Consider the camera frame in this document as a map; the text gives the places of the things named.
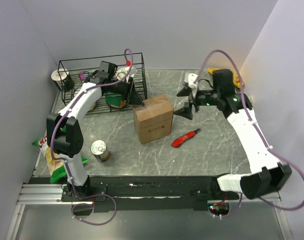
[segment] purple object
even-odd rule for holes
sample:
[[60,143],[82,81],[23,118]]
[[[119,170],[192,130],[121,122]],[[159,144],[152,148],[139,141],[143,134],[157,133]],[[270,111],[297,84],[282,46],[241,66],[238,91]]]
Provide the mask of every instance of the purple object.
[[80,78],[81,82],[83,82],[88,76],[89,76],[88,71],[82,71],[78,74],[78,77]]

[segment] red utility knife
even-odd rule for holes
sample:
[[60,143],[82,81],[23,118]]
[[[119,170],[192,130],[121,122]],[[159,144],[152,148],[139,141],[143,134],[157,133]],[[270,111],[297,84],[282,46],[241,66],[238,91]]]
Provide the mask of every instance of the red utility knife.
[[193,138],[198,132],[200,132],[201,129],[198,128],[194,131],[189,131],[187,134],[180,136],[178,139],[176,139],[174,142],[171,143],[171,146],[174,148],[178,148],[184,143],[186,140]]

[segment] cardboard box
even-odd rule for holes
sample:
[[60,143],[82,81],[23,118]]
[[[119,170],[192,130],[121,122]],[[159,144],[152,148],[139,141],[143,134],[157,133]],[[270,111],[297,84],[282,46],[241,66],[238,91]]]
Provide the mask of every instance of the cardboard box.
[[133,107],[134,128],[142,144],[170,134],[174,111],[164,94],[144,100],[144,104]]

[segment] snack bag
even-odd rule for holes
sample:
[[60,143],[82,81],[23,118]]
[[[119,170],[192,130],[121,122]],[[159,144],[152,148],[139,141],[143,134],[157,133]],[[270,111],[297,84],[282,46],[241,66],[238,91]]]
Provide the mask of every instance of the snack bag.
[[[50,183],[53,184],[55,183],[57,180],[59,180],[60,178],[64,177],[65,175],[67,175],[66,169],[63,166],[63,162],[62,161],[54,161],[51,157],[51,150],[48,146],[48,137],[42,137],[39,140],[35,141],[32,143],[32,145],[37,146],[40,151],[41,154],[44,156],[46,162],[47,162],[47,167],[48,167],[48,171],[51,175],[50,178]],[[58,154],[54,153],[54,156],[57,158],[59,157]],[[85,157],[81,157],[82,158],[82,163],[86,163],[88,162],[88,159]]]

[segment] gray marble surface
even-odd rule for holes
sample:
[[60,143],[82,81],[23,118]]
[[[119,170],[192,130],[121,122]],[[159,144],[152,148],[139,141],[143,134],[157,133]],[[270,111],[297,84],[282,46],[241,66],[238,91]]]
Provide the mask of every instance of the gray marble surface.
[[[166,94],[174,109],[183,106],[186,97],[176,97],[183,87],[186,73],[193,70],[147,70],[148,97]],[[208,88],[202,81],[202,88]],[[55,112],[63,108],[59,97]],[[214,106],[204,106],[193,113],[193,120],[173,117],[171,134],[141,144],[134,129],[131,110],[86,115],[80,122],[84,137],[81,154],[88,158],[84,165],[90,176],[196,176],[223,173],[250,173],[245,151],[232,126]],[[178,137],[201,129],[181,147],[171,143]],[[90,151],[91,144],[103,140],[111,152],[110,159],[100,163]],[[36,177],[50,176],[41,156],[34,172]]]

